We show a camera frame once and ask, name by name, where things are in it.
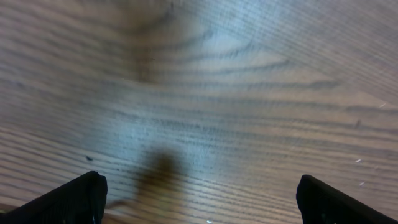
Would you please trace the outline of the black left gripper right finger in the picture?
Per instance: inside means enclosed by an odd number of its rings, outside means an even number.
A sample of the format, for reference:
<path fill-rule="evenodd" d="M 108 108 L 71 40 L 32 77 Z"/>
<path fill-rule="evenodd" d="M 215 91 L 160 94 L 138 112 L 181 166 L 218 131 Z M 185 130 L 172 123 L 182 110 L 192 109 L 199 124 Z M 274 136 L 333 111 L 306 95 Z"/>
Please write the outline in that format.
<path fill-rule="evenodd" d="M 301 177 L 296 200 L 303 224 L 397 224 L 311 175 Z"/>

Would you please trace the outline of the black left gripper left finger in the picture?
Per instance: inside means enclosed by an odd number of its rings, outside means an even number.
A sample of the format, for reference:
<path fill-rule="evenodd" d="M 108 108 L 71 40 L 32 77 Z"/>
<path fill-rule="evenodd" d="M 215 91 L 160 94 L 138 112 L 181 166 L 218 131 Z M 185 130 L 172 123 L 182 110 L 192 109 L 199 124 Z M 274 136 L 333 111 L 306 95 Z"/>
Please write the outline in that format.
<path fill-rule="evenodd" d="M 1 224 L 101 224 L 106 206 L 106 177 L 95 171 L 1 215 Z"/>

